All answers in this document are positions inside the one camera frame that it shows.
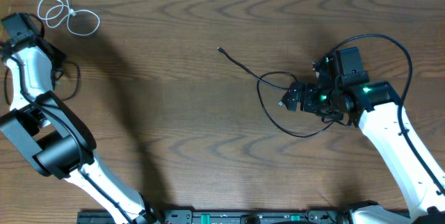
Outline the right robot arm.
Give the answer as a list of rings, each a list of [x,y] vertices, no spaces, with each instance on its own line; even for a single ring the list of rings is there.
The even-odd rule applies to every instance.
[[[378,203],[353,204],[337,216],[338,223],[443,223],[444,194],[434,184],[444,171],[429,153],[388,81],[370,81],[359,49],[334,50],[313,64],[318,83],[294,81],[280,105],[322,119],[359,128],[375,146],[401,190],[408,216],[387,211]]]

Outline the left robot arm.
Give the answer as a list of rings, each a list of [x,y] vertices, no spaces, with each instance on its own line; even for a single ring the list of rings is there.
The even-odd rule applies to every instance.
[[[45,28],[35,19],[28,13],[1,19],[9,36],[1,43],[1,60],[13,80],[1,133],[35,171],[84,190],[114,223],[163,223],[165,216],[99,158],[90,130],[55,94],[67,56],[45,40]]]

